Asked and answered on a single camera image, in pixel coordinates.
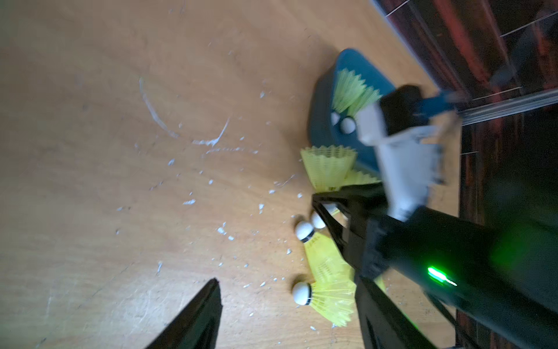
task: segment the wooden table surface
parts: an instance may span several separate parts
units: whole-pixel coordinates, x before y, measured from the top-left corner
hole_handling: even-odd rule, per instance
[[[3,348],[144,347],[213,277],[219,348],[362,347],[358,321],[331,329],[292,301],[309,269],[291,217],[310,209],[299,150],[313,86],[340,50],[436,90],[367,0],[0,8]],[[456,188],[433,203],[456,214]],[[393,275],[390,296],[450,345],[445,321]]]

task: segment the white paint flakes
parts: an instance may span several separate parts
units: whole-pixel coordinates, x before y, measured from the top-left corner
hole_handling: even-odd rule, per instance
[[[209,141],[192,141],[193,144],[198,144],[198,145],[210,145],[212,148],[219,142],[219,140],[221,139],[221,137],[223,136],[223,134],[225,133],[225,130],[227,129],[227,126],[229,125],[229,121],[230,118],[227,119],[227,122],[225,124],[225,127],[223,127],[223,130],[221,131],[221,134],[219,135],[219,137],[215,138],[214,140],[209,140]]]
[[[167,131],[167,133],[169,134],[169,136],[173,137],[173,138],[178,138],[178,134],[172,132],[171,130],[169,130],[169,128],[167,127],[167,125],[165,125],[165,123],[163,122],[163,120],[161,120],[159,118],[159,115],[157,115],[157,112],[155,111],[155,108],[153,108],[153,106],[151,105],[151,103],[149,102],[149,99],[147,99],[147,95],[145,94],[145,92],[143,91],[143,78],[139,79],[139,92],[141,93],[141,97],[143,99],[143,102],[145,103],[145,105],[147,106],[147,109],[149,109],[149,113],[151,114],[151,117],[153,118],[153,120],[165,131]]]

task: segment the metal rod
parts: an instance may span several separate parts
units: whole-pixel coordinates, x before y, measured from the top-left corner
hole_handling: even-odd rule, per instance
[[[411,0],[406,0],[405,2],[403,2],[401,5],[397,6],[396,8],[394,8],[390,13],[388,13],[386,15],[386,17],[389,17],[392,13],[394,13],[395,11],[397,11],[398,9],[400,9],[401,7],[403,7],[404,4],[406,4],[407,2],[409,2]]]
[[[551,13],[550,15],[546,15],[546,16],[544,16],[544,17],[538,18],[538,19],[536,19],[536,20],[534,20],[534,21],[532,21],[532,22],[530,22],[530,23],[527,23],[527,24],[525,24],[525,25],[523,25],[523,26],[521,26],[521,27],[519,27],[519,28],[515,28],[514,30],[508,31],[508,32],[505,33],[505,34],[500,35],[500,37],[504,37],[504,36],[506,36],[506,35],[508,35],[508,34],[515,33],[516,31],[522,30],[523,28],[528,27],[528,26],[530,26],[530,25],[533,24],[533,23],[536,23],[536,22],[538,22],[538,21],[545,20],[545,19],[549,18],[550,16],[554,16],[554,15],[557,14],[557,13],[558,13],[558,11],[553,12],[553,13]]]
[[[479,99],[484,99],[484,98],[492,97],[493,95],[497,95],[497,94],[502,94],[502,93],[510,92],[510,91],[517,90],[517,89],[520,89],[520,88],[523,88],[523,86],[514,87],[514,88],[511,88],[511,89],[507,89],[507,90],[505,90],[505,91],[501,91],[501,92],[496,92],[496,93],[493,93],[493,94],[486,95],[486,96],[484,96],[484,97],[479,97],[479,98],[471,99],[471,101],[478,101]]]
[[[511,98],[488,106],[467,109],[458,114],[463,118],[462,125],[466,126],[508,115],[528,112],[556,103],[558,103],[558,88]]]

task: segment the yellow shuttlecock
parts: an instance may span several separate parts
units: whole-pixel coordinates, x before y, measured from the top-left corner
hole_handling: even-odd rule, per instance
[[[360,75],[356,75],[354,70],[341,70],[337,73],[331,107],[341,114],[364,93],[365,89],[364,80]]]
[[[357,113],[362,110],[364,107],[379,100],[382,97],[380,94],[380,90],[374,90],[373,87],[368,87],[364,92],[354,101],[351,105],[349,105],[349,110],[347,110],[347,115],[355,117]]]
[[[343,146],[312,147],[300,151],[302,162],[316,192],[339,190],[357,159],[357,152]]]
[[[297,283],[292,288],[296,304],[309,305],[337,326],[347,326],[354,312],[357,286],[350,280],[340,282]]]
[[[356,172],[355,170],[350,170],[347,173],[347,177],[343,181],[343,186],[346,185],[363,185],[363,184],[373,184],[373,183],[380,183],[381,181],[376,178],[372,177],[367,173],[362,173],[361,171]]]
[[[333,240],[307,221],[296,225],[296,237],[304,243],[306,259],[316,281],[353,280],[354,270],[345,262]]]

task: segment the blue container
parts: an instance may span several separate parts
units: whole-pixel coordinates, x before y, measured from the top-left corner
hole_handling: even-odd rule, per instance
[[[379,174],[374,148],[360,143],[356,132],[348,135],[341,132],[339,126],[347,117],[346,111],[340,115],[341,120],[337,124],[331,124],[333,90],[337,83],[338,72],[345,68],[349,71],[354,70],[366,81],[367,86],[379,89],[381,95],[387,95],[395,90],[395,86],[357,50],[343,50],[337,57],[335,65],[316,83],[308,120],[308,138],[312,145],[317,147],[343,145],[355,149],[358,154],[355,167]]]

